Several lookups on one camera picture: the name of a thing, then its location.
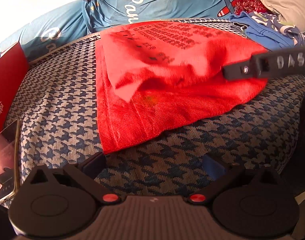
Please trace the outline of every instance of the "red fabric bag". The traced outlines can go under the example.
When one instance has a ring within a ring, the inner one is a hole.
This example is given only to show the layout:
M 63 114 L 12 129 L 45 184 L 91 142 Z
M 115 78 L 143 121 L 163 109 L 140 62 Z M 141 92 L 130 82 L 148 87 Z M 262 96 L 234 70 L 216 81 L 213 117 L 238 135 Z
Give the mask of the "red fabric bag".
M 101 32 L 95 53 L 104 153 L 251 100 L 267 80 L 229 82 L 221 69 L 264 51 L 238 35 L 177 22 L 136 23 Z

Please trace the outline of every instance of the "red button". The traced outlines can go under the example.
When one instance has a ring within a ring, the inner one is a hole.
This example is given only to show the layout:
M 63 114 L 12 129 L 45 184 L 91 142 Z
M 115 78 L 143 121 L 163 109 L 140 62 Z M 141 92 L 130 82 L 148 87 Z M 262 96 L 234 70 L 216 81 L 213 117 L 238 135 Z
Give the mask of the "red button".
M 105 202 L 115 202 L 119 199 L 116 194 L 106 194 L 102 197 L 102 200 Z
M 206 197 L 201 194 L 194 194 L 190 196 L 190 200 L 193 202 L 203 202 L 206 200 Z

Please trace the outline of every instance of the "metal screw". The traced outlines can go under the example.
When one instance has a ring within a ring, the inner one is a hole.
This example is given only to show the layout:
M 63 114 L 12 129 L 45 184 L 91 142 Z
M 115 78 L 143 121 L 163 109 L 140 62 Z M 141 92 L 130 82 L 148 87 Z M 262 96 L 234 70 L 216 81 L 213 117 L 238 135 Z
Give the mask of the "metal screw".
M 244 72 L 245 74 L 248 73 L 248 70 L 249 70 L 248 66 L 244 66 L 243 72 Z

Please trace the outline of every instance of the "blue fabric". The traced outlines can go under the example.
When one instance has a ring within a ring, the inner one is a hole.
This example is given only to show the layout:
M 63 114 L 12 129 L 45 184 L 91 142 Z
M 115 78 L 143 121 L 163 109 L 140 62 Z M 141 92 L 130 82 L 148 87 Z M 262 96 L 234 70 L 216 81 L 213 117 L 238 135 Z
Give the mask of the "blue fabric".
M 88 33 L 95 33 L 111 26 L 158 19 L 227 19 L 234 13 L 231 2 L 233 0 L 84 0 L 82 12 Z
M 81 4 L 77 0 L 52 10 L 17 30 L 0 43 L 0 54 L 20 42 L 28 61 L 87 35 Z
M 267 49 L 277 50 L 286 47 L 294 47 L 294 41 L 291 38 L 274 29 L 259 24 L 246 12 L 241 12 L 239 16 L 233 14 L 229 17 L 229 20 L 231 22 L 248 25 L 247 29 L 244 30 L 244 34 Z

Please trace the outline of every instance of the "houndstooth fabric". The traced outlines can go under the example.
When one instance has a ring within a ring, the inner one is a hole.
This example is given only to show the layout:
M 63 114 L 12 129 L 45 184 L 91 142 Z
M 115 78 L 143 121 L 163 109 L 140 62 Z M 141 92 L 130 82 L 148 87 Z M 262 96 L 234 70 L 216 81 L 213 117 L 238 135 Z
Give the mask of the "houndstooth fabric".
M 241 35 L 227 20 L 175 21 Z M 43 57 L 23 80 L 6 121 L 22 119 L 22 179 L 37 163 L 58 168 L 102 150 L 96 122 L 98 39 L 92 34 Z M 296 146 L 304 94 L 303 76 L 270 80 L 260 95 L 229 113 L 108 155 L 96 181 L 121 195 L 188 195 L 211 181 L 201 168 L 201 157 L 209 152 L 227 163 L 251 169 L 270 163 L 281 172 Z

